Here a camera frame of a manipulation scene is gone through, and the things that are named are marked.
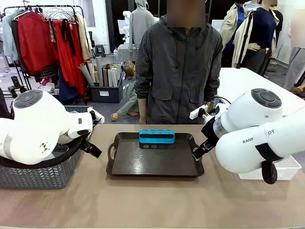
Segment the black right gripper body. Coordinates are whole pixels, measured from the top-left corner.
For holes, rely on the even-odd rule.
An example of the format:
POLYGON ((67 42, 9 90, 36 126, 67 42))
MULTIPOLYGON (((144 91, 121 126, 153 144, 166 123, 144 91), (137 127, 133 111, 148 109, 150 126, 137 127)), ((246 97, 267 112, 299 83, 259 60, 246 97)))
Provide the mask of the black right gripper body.
POLYGON ((218 142, 218 136, 214 132, 214 122, 215 122, 215 117, 209 120, 201 130, 203 135, 207 138, 208 143, 211 145, 216 145, 218 142))

